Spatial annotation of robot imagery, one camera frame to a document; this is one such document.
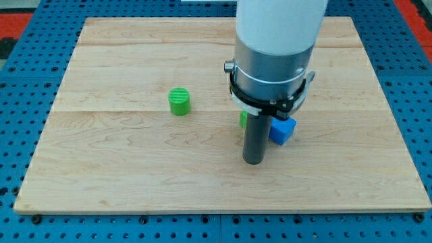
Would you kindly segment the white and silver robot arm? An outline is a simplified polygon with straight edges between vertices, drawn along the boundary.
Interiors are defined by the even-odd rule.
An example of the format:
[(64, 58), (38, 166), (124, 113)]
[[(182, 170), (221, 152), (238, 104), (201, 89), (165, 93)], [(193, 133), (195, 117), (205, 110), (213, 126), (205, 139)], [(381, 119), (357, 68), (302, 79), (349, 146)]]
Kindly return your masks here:
[(238, 0), (232, 96), (279, 101), (301, 89), (327, 0)]

